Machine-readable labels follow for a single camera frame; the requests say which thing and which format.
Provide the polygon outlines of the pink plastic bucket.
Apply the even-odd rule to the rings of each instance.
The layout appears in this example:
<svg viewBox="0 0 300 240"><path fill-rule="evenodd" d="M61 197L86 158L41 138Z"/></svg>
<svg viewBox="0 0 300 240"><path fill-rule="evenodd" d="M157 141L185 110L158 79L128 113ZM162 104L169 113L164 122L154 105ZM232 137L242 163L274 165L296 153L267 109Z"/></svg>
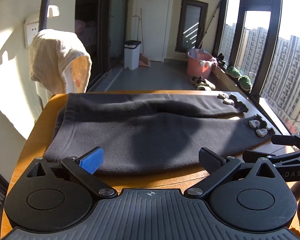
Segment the pink plastic bucket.
<svg viewBox="0 0 300 240"><path fill-rule="evenodd" d="M212 70L218 67L215 57L207 51L192 48L187 51L187 70L186 73L190 77L202 77L208 79Z"/></svg>

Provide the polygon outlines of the green potted plant far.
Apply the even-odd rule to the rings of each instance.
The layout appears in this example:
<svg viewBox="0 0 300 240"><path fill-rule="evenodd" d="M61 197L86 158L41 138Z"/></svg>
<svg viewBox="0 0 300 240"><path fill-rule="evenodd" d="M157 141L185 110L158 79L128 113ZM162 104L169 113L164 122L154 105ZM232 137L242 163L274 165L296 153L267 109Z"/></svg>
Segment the green potted plant far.
<svg viewBox="0 0 300 240"><path fill-rule="evenodd" d="M235 79L241 77L241 74L240 74L239 70L234 66L228 66L225 72L230 77L233 77Z"/></svg>

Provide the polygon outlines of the slippers on floor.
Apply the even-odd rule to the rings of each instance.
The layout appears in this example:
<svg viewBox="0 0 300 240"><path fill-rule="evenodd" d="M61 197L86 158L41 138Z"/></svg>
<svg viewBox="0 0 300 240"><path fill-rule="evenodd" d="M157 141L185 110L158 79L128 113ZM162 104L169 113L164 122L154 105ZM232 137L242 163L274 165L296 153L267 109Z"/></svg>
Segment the slippers on floor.
<svg viewBox="0 0 300 240"><path fill-rule="evenodd" d="M191 84L193 84L197 90L212 91L216 88L208 79L203 79L202 77L192 77Z"/></svg>

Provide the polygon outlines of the dark grey knit pants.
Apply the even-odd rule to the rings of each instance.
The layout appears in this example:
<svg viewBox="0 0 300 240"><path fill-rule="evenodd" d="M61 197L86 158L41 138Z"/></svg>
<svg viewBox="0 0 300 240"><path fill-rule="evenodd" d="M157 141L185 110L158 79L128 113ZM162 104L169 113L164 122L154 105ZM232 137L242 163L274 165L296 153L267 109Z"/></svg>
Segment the dark grey knit pants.
<svg viewBox="0 0 300 240"><path fill-rule="evenodd" d="M220 156L254 148L273 135L234 95L70 94L60 110L50 162L104 150L103 173L154 173L198 165L203 147Z"/></svg>

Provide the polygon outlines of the green potted plant near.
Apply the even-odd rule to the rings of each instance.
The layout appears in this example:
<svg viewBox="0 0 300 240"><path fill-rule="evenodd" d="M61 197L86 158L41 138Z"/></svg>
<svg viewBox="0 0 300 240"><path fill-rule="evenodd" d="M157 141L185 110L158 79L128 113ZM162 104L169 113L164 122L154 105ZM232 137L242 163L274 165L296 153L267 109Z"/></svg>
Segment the green potted plant near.
<svg viewBox="0 0 300 240"><path fill-rule="evenodd" d="M251 80L250 80L249 76L247 76L247 75L240 76L238 78L238 83L243 90L245 90L247 92L251 91L252 84L251 84Z"/></svg>

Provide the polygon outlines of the white wall socket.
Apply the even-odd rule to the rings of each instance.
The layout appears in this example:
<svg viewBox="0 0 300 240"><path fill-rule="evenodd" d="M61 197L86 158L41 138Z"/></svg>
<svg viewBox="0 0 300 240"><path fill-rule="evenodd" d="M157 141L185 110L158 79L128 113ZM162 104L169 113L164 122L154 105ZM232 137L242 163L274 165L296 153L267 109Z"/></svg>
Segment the white wall socket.
<svg viewBox="0 0 300 240"><path fill-rule="evenodd" d="M24 42L25 48L29 48L33 38L37 35L39 29L39 20L26 20L24 22Z"/></svg>

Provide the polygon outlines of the cream towel on chair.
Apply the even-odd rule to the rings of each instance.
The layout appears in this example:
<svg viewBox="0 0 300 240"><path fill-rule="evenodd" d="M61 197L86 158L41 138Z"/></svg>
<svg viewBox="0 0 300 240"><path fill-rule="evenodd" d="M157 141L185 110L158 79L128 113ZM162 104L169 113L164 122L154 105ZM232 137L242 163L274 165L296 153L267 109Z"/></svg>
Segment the cream towel on chair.
<svg viewBox="0 0 300 240"><path fill-rule="evenodd" d="M84 93L92 61L75 33L44 29L29 49L30 80L52 94Z"/></svg>

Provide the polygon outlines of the pink dustpan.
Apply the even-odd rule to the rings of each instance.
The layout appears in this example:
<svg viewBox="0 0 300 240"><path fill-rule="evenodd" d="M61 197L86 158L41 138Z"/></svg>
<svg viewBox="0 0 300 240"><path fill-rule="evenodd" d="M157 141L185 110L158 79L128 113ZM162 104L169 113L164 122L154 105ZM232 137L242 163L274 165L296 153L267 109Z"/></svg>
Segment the pink dustpan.
<svg viewBox="0 0 300 240"><path fill-rule="evenodd" d="M139 67L150 67L151 66L151 62L150 60L147 58L147 56L145 54L140 54L139 55Z"/></svg>

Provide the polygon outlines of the white trash bin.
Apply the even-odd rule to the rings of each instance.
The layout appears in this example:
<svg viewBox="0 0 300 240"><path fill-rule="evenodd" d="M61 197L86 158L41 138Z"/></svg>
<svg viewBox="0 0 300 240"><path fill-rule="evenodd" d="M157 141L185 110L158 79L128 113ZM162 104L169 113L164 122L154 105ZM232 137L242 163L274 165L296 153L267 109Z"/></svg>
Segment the white trash bin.
<svg viewBox="0 0 300 240"><path fill-rule="evenodd" d="M124 42L124 68L135 70L139 66L141 41L128 40Z"/></svg>

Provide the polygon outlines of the green potted plant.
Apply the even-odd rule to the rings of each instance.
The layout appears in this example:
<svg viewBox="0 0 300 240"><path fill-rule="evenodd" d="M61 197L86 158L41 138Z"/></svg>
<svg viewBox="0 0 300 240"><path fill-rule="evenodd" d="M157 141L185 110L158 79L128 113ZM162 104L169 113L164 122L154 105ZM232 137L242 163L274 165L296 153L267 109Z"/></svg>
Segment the green potted plant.
<svg viewBox="0 0 300 240"><path fill-rule="evenodd" d="M250 80L249 76L247 76L247 75L240 76L238 78L238 83L243 90L245 90L247 92L251 91L252 84L251 84L251 80Z"/></svg>
<svg viewBox="0 0 300 240"><path fill-rule="evenodd" d="M235 79L241 77L241 74L240 74L239 70L234 66L228 66L225 72L230 77L233 77Z"/></svg>

